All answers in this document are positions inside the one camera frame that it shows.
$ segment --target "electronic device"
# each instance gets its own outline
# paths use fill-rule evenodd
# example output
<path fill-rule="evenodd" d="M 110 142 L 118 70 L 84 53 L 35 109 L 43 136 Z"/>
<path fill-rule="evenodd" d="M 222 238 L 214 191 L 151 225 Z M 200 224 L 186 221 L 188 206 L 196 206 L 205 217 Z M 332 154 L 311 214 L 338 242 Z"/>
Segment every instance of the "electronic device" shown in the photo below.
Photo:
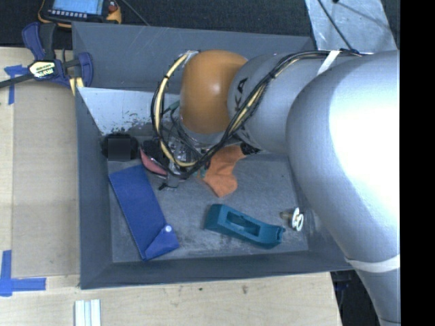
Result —
<path fill-rule="evenodd" d="M 38 18 L 43 23 L 55 22 L 65 28 L 71 28 L 75 21 L 115 24 L 122 21 L 115 0 L 43 0 Z"/>

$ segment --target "clamp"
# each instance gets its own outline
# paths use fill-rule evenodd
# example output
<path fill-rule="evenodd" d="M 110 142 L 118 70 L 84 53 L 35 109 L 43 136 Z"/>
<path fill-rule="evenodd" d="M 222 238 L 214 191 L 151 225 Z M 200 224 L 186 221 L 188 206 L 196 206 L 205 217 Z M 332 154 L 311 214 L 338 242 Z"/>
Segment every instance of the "clamp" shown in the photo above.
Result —
<path fill-rule="evenodd" d="M 25 26 L 22 30 L 22 40 L 26 48 L 32 52 L 35 61 L 27 67 L 26 74 L 0 82 L 0 88 L 18 84 L 28 79 L 35 79 L 36 81 L 60 84 L 71 88 L 75 93 L 76 81 L 86 87 L 91 84 L 94 71 L 89 53 L 82 52 L 78 54 L 77 59 L 68 62 L 56 59 L 53 50 L 53 34 L 56 28 L 57 25 L 54 23 L 41 25 L 39 22 Z M 82 76 L 77 79 L 66 72 L 67 68 L 75 66 L 82 68 Z"/>

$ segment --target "wire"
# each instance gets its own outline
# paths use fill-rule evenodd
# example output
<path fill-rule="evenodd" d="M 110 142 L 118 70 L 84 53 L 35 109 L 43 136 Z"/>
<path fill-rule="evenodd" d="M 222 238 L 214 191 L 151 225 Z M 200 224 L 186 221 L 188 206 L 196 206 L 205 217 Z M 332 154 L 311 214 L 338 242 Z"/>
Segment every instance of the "wire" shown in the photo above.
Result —
<path fill-rule="evenodd" d="M 138 11 L 136 11 L 127 1 L 125 0 L 120 0 L 122 1 L 145 25 L 151 26 L 150 23 L 148 23 L 144 17 L 142 17 Z"/>
<path fill-rule="evenodd" d="M 268 86 L 270 81 L 273 81 L 278 75 L 280 75 L 287 67 L 294 64 L 298 60 L 305 59 L 305 58 L 324 58 L 329 55 L 329 51 L 311 51 L 311 52 L 301 52 L 298 54 L 290 54 L 288 56 L 285 56 L 281 58 L 277 65 L 272 69 L 272 71 L 266 76 L 264 76 L 254 87 L 254 89 L 250 92 L 249 96 L 244 100 L 243 104 L 241 105 L 240 109 L 237 111 L 236 115 L 231 119 L 227 129 L 225 130 L 221 140 L 215 144 L 214 146 L 210 147 L 210 149 L 203 154 L 199 159 L 193 161 L 193 162 L 183 162 L 178 160 L 174 155 L 171 149 L 168 146 L 168 143 L 163 139 L 162 133 L 161 133 L 161 124 L 160 121 L 162 119 L 162 101 L 164 97 L 164 89 L 166 88 L 169 78 L 172 76 L 172 74 L 175 72 L 175 70 L 180 66 L 186 59 L 188 59 L 189 55 L 192 53 L 192 51 L 187 51 L 185 54 L 182 54 L 171 66 L 171 68 L 168 70 L 167 74 L 164 76 L 162 82 L 156 89 L 154 93 L 154 97 L 151 104 L 151 110 L 152 110 L 152 122 L 154 130 L 156 131 L 156 134 L 158 135 L 158 138 L 160 140 L 160 146 L 162 148 L 163 153 L 169 158 L 174 164 L 176 164 L 178 167 L 181 168 L 190 168 L 187 171 L 180 171 L 180 174 L 177 175 L 178 177 L 181 177 L 183 179 L 187 179 L 190 175 L 195 173 L 199 168 L 206 165 L 208 161 L 213 157 L 213 155 L 221 149 L 225 144 L 228 143 L 228 141 L 235 135 L 237 130 L 244 125 L 244 123 L 254 114 L 256 108 L 261 102 L 261 99 L 263 97 L 264 91 L 266 90 L 266 87 Z M 342 50 L 342 54 L 350 54 L 354 56 L 362 56 L 361 54 L 357 52 L 352 52 L 349 50 Z M 188 144 L 186 139 L 184 139 L 184 145 L 192 149 L 192 146 Z"/>
<path fill-rule="evenodd" d="M 343 33 L 340 31 L 340 29 L 337 27 L 337 25 L 335 24 L 334 20 L 332 19 L 331 15 L 328 13 L 328 11 L 326 11 L 325 6 L 323 5 L 323 3 L 321 2 L 321 0 L 317 0 L 320 4 L 320 7 L 323 9 L 323 11 L 325 12 L 326 16 L 328 17 L 329 21 L 331 22 L 332 26 L 335 28 L 335 30 L 337 31 L 337 33 L 340 35 L 341 39 L 346 43 L 347 47 L 350 50 L 355 50 L 351 44 L 347 41 L 346 37 L 343 35 Z"/>

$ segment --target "blue foam block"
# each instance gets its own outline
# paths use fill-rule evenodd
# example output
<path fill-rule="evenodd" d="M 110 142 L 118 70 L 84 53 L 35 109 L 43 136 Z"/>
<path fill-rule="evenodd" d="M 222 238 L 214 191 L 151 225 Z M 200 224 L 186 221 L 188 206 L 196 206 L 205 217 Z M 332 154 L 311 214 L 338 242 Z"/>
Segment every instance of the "blue foam block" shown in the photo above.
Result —
<path fill-rule="evenodd" d="M 179 247 L 142 165 L 112 173 L 109 180 L 143 260 Z"/>

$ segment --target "cardboard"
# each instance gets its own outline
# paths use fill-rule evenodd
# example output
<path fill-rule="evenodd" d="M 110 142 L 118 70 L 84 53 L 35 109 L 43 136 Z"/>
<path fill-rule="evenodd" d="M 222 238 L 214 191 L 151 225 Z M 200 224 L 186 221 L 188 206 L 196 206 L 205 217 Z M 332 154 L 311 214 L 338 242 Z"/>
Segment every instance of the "cardboard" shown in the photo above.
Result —
<path fill-rule="evenodd" d="M 32 53 L 25 48 L 0 49 L 1 68 L 20 63 L 26 66 L 32 60 Z M 79 251 L 73 96 L 62 86 L 31 80 L 16 85 L 15 97 L 12 276 L 76 274 Z"/>

